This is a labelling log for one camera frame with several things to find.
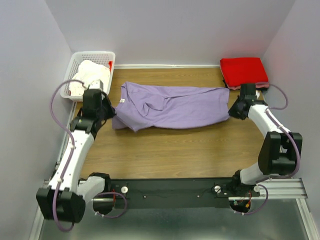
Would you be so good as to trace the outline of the purple t shirt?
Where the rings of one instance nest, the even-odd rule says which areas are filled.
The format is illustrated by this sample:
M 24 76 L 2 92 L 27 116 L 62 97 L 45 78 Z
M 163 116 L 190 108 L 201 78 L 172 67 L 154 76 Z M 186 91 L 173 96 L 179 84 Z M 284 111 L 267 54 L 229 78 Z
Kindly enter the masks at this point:
M 137 132 L 156 127 L 193 129 L 229 118 L 230 91 L 224 87 L 155 86 L 125 82 L 112 128 Z

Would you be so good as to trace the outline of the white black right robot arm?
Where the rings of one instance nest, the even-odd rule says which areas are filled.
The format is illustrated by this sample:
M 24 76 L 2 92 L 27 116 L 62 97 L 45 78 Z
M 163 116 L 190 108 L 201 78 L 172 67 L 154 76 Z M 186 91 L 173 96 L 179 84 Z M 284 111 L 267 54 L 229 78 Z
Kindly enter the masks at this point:
M 303 137 L 292 132 L 271 112 L 268 104 L 259 100 L 254 83 L 242 84 L 240 94 L 229 109 L 230 117 L 255 123 L 264 137 L 257 163 L 235 172 L 225 189 L 241 196 L 260 182 L 270 178 L 293 177 L 300 168 Z

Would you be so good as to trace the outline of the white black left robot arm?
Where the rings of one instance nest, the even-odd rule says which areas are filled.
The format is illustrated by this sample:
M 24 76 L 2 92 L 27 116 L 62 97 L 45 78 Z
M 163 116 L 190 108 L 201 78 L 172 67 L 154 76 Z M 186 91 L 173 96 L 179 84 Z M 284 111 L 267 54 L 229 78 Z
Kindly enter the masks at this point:
M 111 179 L 106 173 L 94 172 L 79 183 L 85 158 L 98 131 L 108 119 L 115 116 L 115 109 L 105 92 L 87 89 L 82 96 L 82 108 L 67 129 L 69 140 L 61 162 L 47 187 L 39 188 L 36 200 L 46 220 L 79 223 L 86 205 L 95 196 L 107 197 Z

